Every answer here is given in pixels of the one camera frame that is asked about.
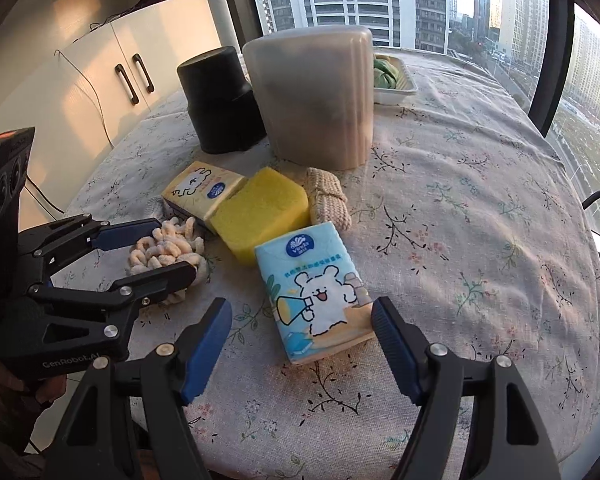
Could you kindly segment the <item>person left hand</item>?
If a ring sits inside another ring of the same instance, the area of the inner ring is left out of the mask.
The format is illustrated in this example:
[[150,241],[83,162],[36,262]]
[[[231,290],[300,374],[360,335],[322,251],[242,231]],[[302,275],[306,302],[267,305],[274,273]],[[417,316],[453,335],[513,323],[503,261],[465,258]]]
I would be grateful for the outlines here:
[[27,386],[0,361],[0,451],[22,455],[36,421],[66,393],[67,384],[60,375]]

